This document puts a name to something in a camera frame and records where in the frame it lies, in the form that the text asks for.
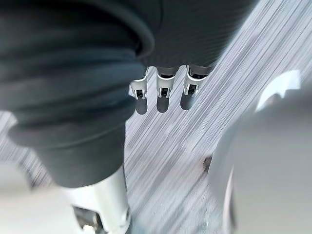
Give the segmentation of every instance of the robotic finger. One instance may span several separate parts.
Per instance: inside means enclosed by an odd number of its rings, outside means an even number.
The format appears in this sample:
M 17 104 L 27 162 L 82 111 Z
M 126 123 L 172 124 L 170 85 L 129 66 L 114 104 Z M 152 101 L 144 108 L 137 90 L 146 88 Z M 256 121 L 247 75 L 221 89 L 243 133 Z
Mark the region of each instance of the robotic finger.
M 209 73 L 213 70 L 214 66 L 202 67 L 196 65 L 187 66 L 187 73 L 184 77 L 184 88 L 181 96 L 181 108 L 189 110 L 195 101 L 195 97 Z
M 157 110 L 165 113 L 169 107 L 169 97 L 173 89 L 179 67 L 157 67 Z
M 142 79 L 136 79 L 130 83 L 131 90 L 136 98 L 136 112 L 143 115 L 147 112 L 147 71 Z

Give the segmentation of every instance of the gray floor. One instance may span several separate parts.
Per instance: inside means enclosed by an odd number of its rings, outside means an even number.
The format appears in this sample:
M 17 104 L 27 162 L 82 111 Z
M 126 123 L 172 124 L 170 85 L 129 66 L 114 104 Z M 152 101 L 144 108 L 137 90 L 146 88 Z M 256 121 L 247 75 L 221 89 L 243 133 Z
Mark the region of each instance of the gray floor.
M 156 111 L 155 70 L 149 72 L 146 115 L 127 122 L 125 171 L 135 234 L 221 234 L 221 215 L 202 161 L 226 126 L 284 71 L 312 72 L 312 2 L 261 0 L 201 89 L 195 106 L 179 106 L 185 68 L 169 111 Z M 14 120 L 0 116 L 0 159 L 29 172 L 34 187 L 51 183 L 34 154 L 5 137 Z

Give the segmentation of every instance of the robotic hand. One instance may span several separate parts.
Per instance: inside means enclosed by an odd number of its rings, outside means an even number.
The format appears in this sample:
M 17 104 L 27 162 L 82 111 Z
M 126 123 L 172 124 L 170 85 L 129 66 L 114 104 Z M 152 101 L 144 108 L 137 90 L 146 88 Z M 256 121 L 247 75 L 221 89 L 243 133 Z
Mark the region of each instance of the robotic hand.
M 256 2 L 1 1 L 0 108 L 17 119 L 9 136 L 37 152 L 82 228 L 131 231 L 124 127 L 135 106 L 147 110 L 144 70 L 157 67 L 157 108 L 165 112 L 187 65 L 181 107 L 190 109 Z

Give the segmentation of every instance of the white surface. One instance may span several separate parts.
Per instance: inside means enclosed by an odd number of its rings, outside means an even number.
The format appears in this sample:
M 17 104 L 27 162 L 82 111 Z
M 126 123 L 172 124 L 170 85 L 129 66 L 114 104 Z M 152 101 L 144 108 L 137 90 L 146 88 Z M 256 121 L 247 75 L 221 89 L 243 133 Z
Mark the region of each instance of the white surface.
M 0 198 L 1 234 L 87 234 L 57 187 Z
M 13 165 L 0 164 L 0 199 L 30 193 L 26 174 Z
M 262 92 L 256 110 L 259 111 L 265 107 L 266 101 L 274 94 L 279 94 L 284 98 L 287 90 L 298 90 L 301 87 L 300 71 L 293 70 L 272 80 Z

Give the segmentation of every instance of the white cylinder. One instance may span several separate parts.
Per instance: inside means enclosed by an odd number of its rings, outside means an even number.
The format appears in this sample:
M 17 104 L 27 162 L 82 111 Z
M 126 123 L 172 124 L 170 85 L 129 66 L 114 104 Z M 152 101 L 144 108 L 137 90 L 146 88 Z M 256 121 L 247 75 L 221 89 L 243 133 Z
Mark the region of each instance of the white cylinder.
M 73 206 L 97 212 L 106 232 L 127 232 L 131 218 L 122 166 L 99 183 L 64 190 Z

